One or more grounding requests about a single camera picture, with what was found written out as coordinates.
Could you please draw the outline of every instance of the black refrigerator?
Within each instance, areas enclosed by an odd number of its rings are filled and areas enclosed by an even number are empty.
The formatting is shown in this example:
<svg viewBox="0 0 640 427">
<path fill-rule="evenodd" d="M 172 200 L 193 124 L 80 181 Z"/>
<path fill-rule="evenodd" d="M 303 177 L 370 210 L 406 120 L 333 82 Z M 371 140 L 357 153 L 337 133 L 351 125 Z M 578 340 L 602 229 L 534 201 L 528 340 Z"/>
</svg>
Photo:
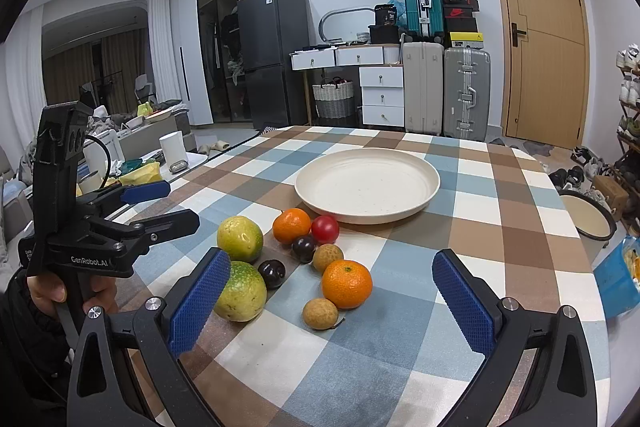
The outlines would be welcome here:
<svg viewBox="0 0 640 427">
<path fill-rule="evenodd" d="M 305 124 L 303 76 L 289 54 L 309 45 L 306 0 L 241 0 L 238 22 L 254 128 Z"/>
</svg>

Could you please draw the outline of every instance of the suitcase handle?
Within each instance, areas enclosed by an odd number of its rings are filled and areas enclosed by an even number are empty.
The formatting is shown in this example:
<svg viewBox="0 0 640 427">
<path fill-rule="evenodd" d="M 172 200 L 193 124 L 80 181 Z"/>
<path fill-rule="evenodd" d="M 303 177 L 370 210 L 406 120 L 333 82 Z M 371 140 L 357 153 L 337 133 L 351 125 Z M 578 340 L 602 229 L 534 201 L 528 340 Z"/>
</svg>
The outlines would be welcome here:
<svg viewBox="0 0 640 427">
<path fill-rule="evenodd" d="M 476 98 L 478 97 L 478 93 L 471 86 L 469 86 L 468 89 L 471 91 L 471 105 L 469 106 L 469 109 L 471 109 L 472 107 L 476 107 Z"/>
</svg>

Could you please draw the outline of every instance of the wicker basket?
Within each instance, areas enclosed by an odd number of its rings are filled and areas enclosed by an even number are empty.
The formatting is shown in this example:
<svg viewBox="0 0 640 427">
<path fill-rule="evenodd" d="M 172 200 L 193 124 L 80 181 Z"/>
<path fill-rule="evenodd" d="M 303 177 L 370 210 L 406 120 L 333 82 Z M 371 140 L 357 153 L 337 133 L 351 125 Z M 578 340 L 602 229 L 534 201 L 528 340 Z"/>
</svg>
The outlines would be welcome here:
<svg viewBox="0 0 640 427">
<path fill-rule="evenodd" d="M 320 118 L 345 118 L 355 113 L 353 82 L 314 85 L 313 88 Z"/>
</svg>

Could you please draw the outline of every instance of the checkered tablecloth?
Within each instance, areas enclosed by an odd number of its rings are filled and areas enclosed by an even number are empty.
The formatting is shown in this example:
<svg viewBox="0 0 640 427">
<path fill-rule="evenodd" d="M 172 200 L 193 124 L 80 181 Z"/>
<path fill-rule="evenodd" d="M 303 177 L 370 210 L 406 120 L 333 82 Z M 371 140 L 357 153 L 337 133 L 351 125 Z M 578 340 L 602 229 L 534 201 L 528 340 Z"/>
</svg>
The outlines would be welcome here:
<svg viewBox="0 0 640 427">
<path fill-rule="evenodd" d="M 273 238 L 281 210 L 301 206 L 299 170 L 320 155 L 360 147 L 406 151 L 430 162 L 442 185 L 429 206 L 389 225 L 342 225 L 337 244 L 367 266 L 370 298 L 335 330 L 309 330 L 301 311 L 321 296 L 319 275 Z M 591 352 L 599 425 L 609 401 L 607 328 L 590 263 L 572 220 L 540 163 L 498 145 L 366 129 L 291 127 L 257 137 L 172 184 L 169 197 L 139 204 L 117 220 L 191 208 L 200 229 L 151 248 L 119 283 L 118 303 L 138 308 L 164 296 L 210 247 L 223 219 L 242 215 L 265 235 L 262 256 L 280 259 L 287 280 L 252 322 L 212 314 L 181 360 L 227 427 L 436 426 L 478 370 L 473 353 L 431 278 L 431 262 L 452 248 L 498 297 L 528 309 L 574 306 Z M 139 355 L 133 356 L 136 367 Z M 510 413 L 522 370 L 498 409 Z M 155 414 L 162 405 L 140 369 Z"/>
</svg>

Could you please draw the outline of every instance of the red tomato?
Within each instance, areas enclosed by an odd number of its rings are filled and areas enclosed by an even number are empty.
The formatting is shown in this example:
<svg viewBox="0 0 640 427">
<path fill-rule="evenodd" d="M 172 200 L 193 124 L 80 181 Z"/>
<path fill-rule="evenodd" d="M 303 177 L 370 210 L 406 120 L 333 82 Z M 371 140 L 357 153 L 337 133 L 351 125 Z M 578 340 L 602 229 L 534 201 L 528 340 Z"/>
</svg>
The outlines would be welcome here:
<svg viewBox="0 0 640 427">
<path fill-rule="evenodd" d="M 335 243 L 340 234 L 338 222 L 331 216 L 319 216 L 311 223 L 311 234 L 318 242 L 318 245 Z"/>
</svg>

